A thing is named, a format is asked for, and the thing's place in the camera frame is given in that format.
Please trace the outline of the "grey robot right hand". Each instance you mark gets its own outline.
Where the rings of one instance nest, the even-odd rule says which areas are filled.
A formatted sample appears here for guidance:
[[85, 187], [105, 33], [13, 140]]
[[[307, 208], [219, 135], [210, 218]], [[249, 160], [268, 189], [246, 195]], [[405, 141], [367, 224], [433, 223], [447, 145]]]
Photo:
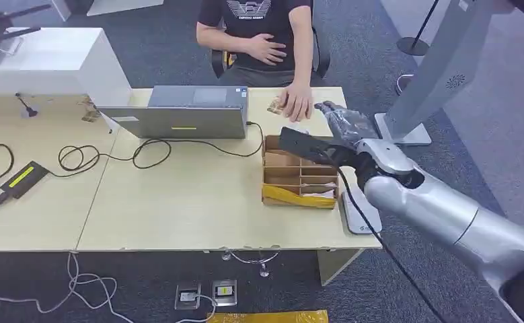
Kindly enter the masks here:
[[314, 104], [326, 117], [335, 140], [356, 148], [362, 139], [378, 139], [379, 135], [369, 118], [358, 110], [350, 110], [331, 101]]

